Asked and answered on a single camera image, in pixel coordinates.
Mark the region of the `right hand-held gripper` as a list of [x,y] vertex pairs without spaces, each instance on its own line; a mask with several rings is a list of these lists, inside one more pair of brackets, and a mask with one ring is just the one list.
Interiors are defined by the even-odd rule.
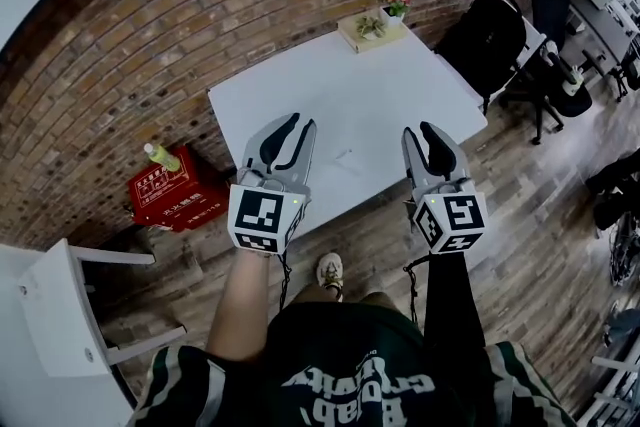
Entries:
[[[485,232],[488,213],[485,196],[469,178],[469,165],[459,145],[436,125],[423,121],[420,130],[428,146],[427,160],[415,133],[406,127],[402,151],[407,177],[415,192],[413,224],[433,254],[465,252]],[[438,177],[446,182],[434,186]]]

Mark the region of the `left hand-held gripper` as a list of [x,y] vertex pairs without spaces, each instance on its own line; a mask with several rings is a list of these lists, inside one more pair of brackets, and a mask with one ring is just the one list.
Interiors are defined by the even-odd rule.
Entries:
[[303,127],[286,164],[276,164],[299,113],[281,116],[261,128],[247,142],[239,182],[230,188],[227,229],[238,248],[283,255],[305,216],[311,200],[306,186],[317,126]]

